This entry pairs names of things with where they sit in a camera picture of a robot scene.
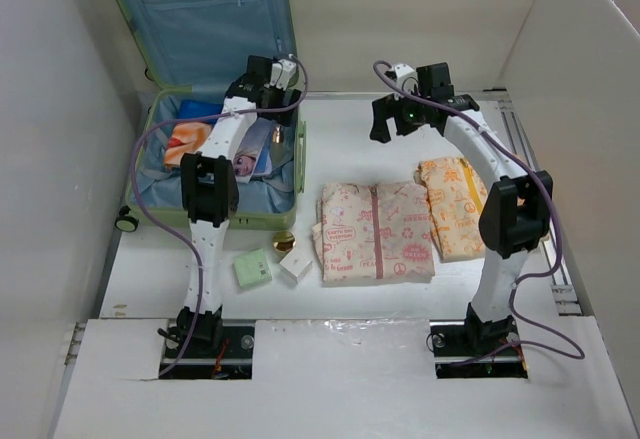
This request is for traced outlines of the small clear perfume bottle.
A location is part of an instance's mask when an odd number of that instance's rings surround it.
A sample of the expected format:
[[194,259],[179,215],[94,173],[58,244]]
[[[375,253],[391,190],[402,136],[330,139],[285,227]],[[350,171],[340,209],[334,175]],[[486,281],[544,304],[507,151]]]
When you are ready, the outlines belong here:
[[284,143],[284,129],[281,125],[276,125],[274,127],[271,140],[274,145],[281,145]]

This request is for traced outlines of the blue princess cloth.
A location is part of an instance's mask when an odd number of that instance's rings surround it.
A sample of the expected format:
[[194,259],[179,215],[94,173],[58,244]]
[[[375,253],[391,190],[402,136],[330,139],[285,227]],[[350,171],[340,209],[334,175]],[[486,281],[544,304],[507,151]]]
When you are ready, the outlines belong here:
[[273,130],[271,121],[258,118],[244,135],[232,161],[238,183],[248,183],[251,179],[271,174],[273,164],[270,149]]

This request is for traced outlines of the blue orange cloth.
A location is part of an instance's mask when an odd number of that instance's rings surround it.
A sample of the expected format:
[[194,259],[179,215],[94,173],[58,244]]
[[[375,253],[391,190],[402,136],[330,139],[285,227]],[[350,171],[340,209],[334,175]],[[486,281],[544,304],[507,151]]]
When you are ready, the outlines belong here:
[[169,169],[178,168],[183,155],[195,153],[209,137],[216,123],[216,119],[204,122],[184,122],[184,119],[217,115],[222,109],[222,104],[184,100],[177,114],[180,122],[174,126],[165,149],[163,165]]

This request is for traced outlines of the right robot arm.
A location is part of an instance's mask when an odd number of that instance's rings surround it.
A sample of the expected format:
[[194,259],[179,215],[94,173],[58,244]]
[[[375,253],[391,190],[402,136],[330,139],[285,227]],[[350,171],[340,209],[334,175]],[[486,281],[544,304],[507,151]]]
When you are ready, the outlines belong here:
[[516,344],[514,295],[529,253],[549,232],[553,181],[506,149],[478,103],[456,93],[447,64],[413,68],[377,60],[373,70],[392,92],[373,104],[371,139],[390,141],[389,120],[399,136],[428,125],[462,153],[487,189],[478,221],[484,265],[458,339],[463,365],[496,357]]

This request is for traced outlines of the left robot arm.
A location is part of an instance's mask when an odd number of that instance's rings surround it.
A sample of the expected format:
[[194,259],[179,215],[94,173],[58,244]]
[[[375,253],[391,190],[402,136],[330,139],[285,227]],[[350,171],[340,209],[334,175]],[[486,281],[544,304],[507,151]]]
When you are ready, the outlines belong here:
[[225,234],[238,210],[234,158],[259,118],[289,126],[306,91],[294,85],[306,71],[289,54],[280,59],[251,56],[246,71],[231,83],[220,117],[209,137],[180,162],[182,205],[194,253],[191,279],[170,337],[179,345],[176,358],[189,353],[214,355],[223,342],[220,273]]

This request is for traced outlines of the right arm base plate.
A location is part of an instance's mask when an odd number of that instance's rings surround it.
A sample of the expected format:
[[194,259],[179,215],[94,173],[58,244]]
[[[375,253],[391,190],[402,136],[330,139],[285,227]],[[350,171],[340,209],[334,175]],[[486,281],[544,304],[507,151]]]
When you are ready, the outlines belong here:
[[434,321],[426,338],[437,379],[527,379],[522,349],[506,343],[492,338],[473,345],[462,321]]

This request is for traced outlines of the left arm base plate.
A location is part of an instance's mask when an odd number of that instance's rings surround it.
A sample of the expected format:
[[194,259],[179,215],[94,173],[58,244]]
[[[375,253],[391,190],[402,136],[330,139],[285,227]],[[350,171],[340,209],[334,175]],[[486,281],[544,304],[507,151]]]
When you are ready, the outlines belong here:
[[158,329],[163,338],[160,380],[250,380],[253,370],[255,324],[225,322],[220,345],[211,349],[192,339],[182,358],[174,365],[181,344],[176,342],[177,328]]

